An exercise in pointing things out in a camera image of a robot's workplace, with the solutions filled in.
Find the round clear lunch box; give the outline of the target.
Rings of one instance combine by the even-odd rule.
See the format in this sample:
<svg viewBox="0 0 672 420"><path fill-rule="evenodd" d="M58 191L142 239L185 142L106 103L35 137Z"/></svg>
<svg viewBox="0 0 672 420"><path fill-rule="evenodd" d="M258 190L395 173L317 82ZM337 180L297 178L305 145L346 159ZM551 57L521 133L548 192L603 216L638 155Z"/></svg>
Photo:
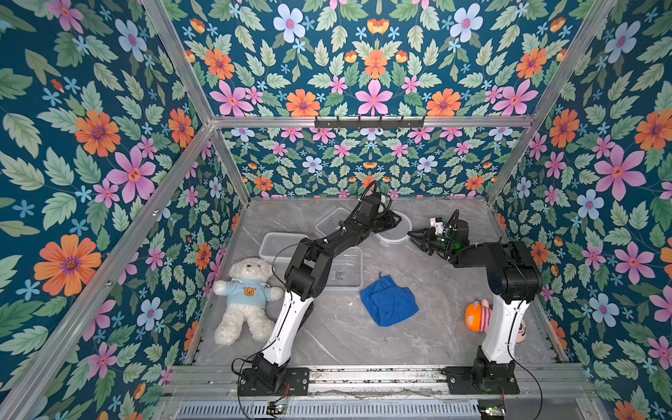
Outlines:
<svg viewBox="0 0 672 420"><path fill-rule="evenodd" d="M394 210L393 213L397 216L399 224L397 224L393 229L375 233L374 238L381 244L383 247L395 247L404 245L409 241L408 232L412 229L411 220L404 213L400 213L397 210Z"/></svg>

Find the square clear lunch box lid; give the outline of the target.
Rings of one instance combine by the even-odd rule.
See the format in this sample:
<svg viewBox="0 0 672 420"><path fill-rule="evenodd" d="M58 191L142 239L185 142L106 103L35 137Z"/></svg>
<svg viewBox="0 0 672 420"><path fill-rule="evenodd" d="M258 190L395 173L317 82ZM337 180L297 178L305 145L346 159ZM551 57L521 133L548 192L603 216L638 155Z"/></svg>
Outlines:
<svg viewBox="0 0 672 420"><path fill-rule="evenodd" d="M350 215L346 208L336 208L331 206L321 212L315 219L315 232L318 237L324 237L340 229L340 223L344 222Z"/></svg>

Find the square clear lunch box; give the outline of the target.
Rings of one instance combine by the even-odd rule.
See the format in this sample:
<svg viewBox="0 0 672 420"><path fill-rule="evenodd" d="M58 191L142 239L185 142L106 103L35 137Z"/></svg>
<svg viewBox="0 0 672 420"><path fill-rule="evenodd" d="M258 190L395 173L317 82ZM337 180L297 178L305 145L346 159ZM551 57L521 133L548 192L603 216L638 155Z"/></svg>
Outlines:
<svg viewBox="0 0 672 420"><path fill-rule="evenodd" d="M359 292L364 284L363 250L352 247L334 258L325 293Z"/></svg>

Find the blue cleaning cloth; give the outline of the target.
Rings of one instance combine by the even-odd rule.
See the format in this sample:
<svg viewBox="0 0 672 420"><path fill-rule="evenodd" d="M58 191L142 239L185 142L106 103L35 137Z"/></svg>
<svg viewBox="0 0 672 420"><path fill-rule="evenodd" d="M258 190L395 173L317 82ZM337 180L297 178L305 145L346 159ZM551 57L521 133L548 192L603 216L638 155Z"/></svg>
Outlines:
<svg viewBox="0 0 672 420"><path fill-rule="evenodd" d="M416 298L407 287L398 286L391 276L380 275L360 292L360 300L378 327L393 327L419 312Z"/></svg>

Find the rectangular clear lunch box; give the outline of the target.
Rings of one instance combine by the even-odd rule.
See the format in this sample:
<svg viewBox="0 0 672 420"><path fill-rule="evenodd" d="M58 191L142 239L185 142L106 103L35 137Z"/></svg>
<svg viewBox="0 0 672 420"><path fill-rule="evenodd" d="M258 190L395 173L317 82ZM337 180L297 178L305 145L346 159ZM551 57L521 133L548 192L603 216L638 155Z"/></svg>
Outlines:
<svg viewBox="0 0 672 420"><path fill-rule="evenodd" d="M305 238L303 234L270 232L264 236L258 255L269 263L288 263L300 241Z"/></svg>

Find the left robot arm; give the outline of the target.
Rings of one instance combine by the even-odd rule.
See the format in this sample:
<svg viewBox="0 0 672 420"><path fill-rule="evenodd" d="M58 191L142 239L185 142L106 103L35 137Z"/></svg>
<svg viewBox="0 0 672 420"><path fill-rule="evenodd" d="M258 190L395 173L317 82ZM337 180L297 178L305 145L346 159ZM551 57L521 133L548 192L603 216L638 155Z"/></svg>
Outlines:
<svg viewBox="0 0 672 420"><path fill-rule="evenodd" d="M283 276L285 295L271 337L247 360L251 368L241 372L247 383L255 383L269 393L283 388L296 335L310 316L313 302L325 290L335 257L372 234L397 227L401 216L390 209L391 204L390 196L379 192L377 182L371 181L336 231L299 242Z"/></svg>

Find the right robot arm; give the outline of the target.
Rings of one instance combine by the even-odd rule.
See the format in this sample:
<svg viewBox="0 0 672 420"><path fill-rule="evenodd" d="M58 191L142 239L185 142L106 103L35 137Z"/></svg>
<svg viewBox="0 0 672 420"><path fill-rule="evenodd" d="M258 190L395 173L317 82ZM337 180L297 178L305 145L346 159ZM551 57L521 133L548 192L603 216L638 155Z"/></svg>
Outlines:
<svg viewBox="0 0 672 420"><path fill-rule="evenodd" d="M454 211L448 220L434 218L430 227L407 233L428 255L436 254L455 268L483 268L493 293L490 324L471 367L444 367L453 395L517 395L516 344L523 318L540 293L542 275L525 243L470 243L469 224Z"/></svg>

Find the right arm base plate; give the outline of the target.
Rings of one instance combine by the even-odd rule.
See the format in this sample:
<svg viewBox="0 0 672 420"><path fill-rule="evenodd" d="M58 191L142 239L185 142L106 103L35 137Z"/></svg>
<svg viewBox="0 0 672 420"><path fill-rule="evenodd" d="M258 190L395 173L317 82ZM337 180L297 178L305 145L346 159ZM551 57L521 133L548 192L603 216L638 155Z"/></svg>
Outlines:
<svg viewBox="0 0 672 420"><path fill-rule="evenodd" d="M508 367L490 372L478 367L444 367L441 374L446 377L452 395L519 395L521 390L512 370Z"/></svg>

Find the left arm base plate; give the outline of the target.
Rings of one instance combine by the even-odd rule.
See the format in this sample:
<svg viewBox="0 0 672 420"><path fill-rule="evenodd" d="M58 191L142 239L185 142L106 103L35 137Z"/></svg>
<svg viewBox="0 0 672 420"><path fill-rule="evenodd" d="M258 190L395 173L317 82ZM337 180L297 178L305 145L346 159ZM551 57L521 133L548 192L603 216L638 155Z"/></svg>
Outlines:
<svg viewBox="0 0 672 420"><path fill-rule="evenodd" d="M241 374L238 393L241 397L304 397L310 379L311 370L307 367L290 367L279 373L249 367Z"/></svg>

